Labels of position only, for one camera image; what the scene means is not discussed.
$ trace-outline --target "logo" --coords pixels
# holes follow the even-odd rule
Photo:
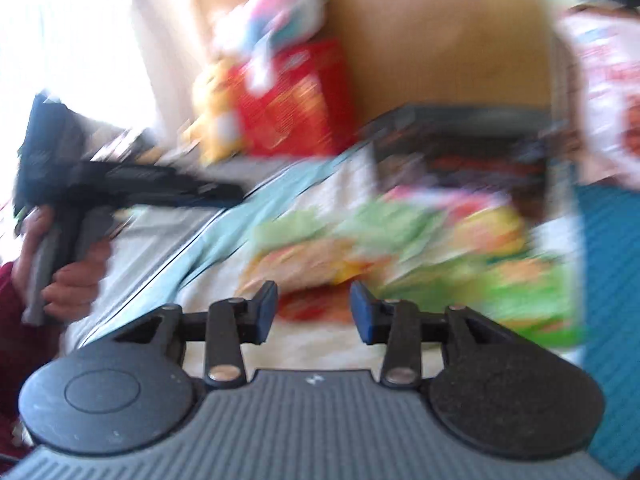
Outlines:
[[[324,377],[322,377],[322,375],[314,374],[311,377],[307,377],[305,381],[312,386],[317,386],[319,383],[324,382]]]
[[[578,41],[580,43],[594,43],[598,40],[608,40],[612,36],[613,34],[609,27],[592,28],[591,30],[583,32],[578,37]]]

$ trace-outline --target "pink object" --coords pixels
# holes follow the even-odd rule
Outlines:
[[[269,20],[272,29],[278,30],[289,21],[289,11],[296,0],[249,0],[248,15],[251,20]]]

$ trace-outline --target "handle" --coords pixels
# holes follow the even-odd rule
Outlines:
[[[89,247],[103,238],[113,225],[114,210],[108,206],[93,209],[59,206],[49,233],[40,243],[33,260],[27,288],[27,305],[22,322],[31,326],[58,324],[44,312],[42,289],[52,282],[62,267],[84,259]]]

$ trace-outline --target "metal rivet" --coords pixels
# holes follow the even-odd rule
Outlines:
[[[415,373],[411,368],[391,368],[386,373],[386,380],[392,384],[411,384],[413,383],[418,374]]]
[[[218,365],[209,369],[209,377],[214,381],[228,383],[240,377],[240,368],[234,365]]]

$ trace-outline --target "yellow toy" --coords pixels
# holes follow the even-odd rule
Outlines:
[[[203,165],[223,160],[242,149],[240,123],[228,88],[229,65],[212,63],[193,84],[193,107],[199,117],[182,134],[184,142],[198,142]]]

